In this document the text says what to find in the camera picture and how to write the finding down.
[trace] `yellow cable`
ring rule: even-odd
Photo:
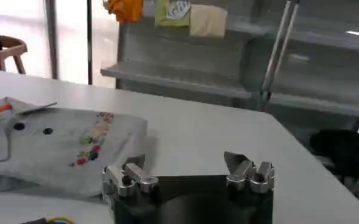
[[[47,220],[48,224],[53,224],[54,222],[66,222],[67,224],[75,224],[72,220],[66,217],[54,217]]]

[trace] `beige cloth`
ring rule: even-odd
[[[228,12],[213,5],[191,5],[190,35],[224,37]]]

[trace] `folded cloth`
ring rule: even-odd
[[[1,177],[90,197],[101,192],[104,166],[144,154],[142,118],[63,108],[21,114],[36,106],[13,99],[0,105],[5,102],[12,110],[0,113]]]
[[[190,35],[194,37],[224,37],[228,12],[213,5],[191,6]]]
[[[108,12],[120,23],[137,23],[143,14],[143,0],[109,0]]]
[[[189,11],[181,19],[167,18],[169,0],[156,0],[155,27],[188,27],[190,25]]]

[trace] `metal pole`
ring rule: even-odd
[[[57,23],[56,23],[56,0],[44,0],[46,32],[48,34],[49,58],[51,61],[52,79],[59,78],[57,61]]]
[[[285,9],[283,10],[283,15],[282,15],[282,19],[278,28],[278,32],[277,32],[277,36],[275,38],[275,42],[274,42],[274,46],[272,48],[272,52],[271,52],[271,56],[269,59],[269,64],[267,66],[267,70],[266,70],[266,75],[265,75],[265,79],[263,80],[263,84],[262,84],[262,88],[261,88],[261,93],[266,92],[269,90],[269,84],[270,81],[272,79],[272,76],[274,75],[274,69],[275,69],[275,60],[277,58],[277,52],[279,49],[279,45],[280,45],[280,40],[281,37],[284,33],[284,27],[286,26],[286,21],[289,17],[289,11],[290,11],[290,5],[291,5],[291,0],[287,0],[286,4],[285,4]]]
[[[293,13],[292,13],[291,18],[290,18],[288,30],[286,31],[285,39],[284,39],[283,44],[282,44],[282,50],[281,50],[281,53],[279,55],[277,67],[275,69],[274,76],[271,79],[270,85],[272,85],[272,82],[274,81],[274,77],[278,75],[279,70],[281,68],[282,60],[283,60],[283,57],[285,56],[286,48],[288,47],[290,34],[291,34],[292,29],[293,29],[293,24],[294,24],[294,22],[296,20],[298,9],[299,9],[299,3],[297,2],[296,5],[294,6]]]
[[[88,84],[93,84],[93,51],[92,51],[92,24],[91,24],[91,0],[87,0],[87,63]]]

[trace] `black button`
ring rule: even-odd
[[[53,130],[51,128],[45,128],[43,130],[44,135],[50,135],[52,134]]]
[[[16,123],[14,125],[14,129],[17,130],[17,131],[24,130],[25,129],[25,124],[24,123]]]

